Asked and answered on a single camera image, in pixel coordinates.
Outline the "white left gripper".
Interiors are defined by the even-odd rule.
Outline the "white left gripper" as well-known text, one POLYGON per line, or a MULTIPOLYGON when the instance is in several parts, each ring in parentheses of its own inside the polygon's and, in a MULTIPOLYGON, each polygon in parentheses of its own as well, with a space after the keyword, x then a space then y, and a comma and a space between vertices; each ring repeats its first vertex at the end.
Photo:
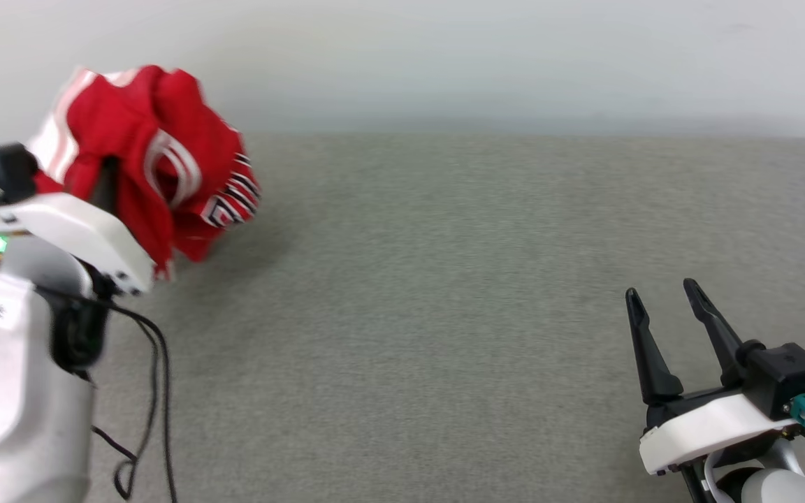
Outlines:
POLYGON ((154 283, 154 261, 117 212, 120 159, 102 160, 95 207, 65 192, 0 205, 0 233, 27 232, 114 279, 125 293, 144 294, 154 283))

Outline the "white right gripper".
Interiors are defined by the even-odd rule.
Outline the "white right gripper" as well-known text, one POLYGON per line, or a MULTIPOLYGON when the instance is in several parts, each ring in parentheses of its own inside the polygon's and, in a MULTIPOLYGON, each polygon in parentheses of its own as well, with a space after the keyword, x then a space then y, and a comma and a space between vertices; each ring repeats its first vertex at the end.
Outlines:
MULTIPOLYGON (((683 288, 695 318, 706 328, 720 366, 721 384, 742 388, 748 376, 748 356, 764 350, 764 344, 742 341, 695 279, 684 278, 683 288)), ((640 395, 648 407, 646 432, 639 439, 645 472, 675 472, 687 462, 796 424, 788 417, 770 419, 740 391, 718 389, 681 397, 683 383, 669 372, 638 291, 628 289, 624 300, 640 395)))

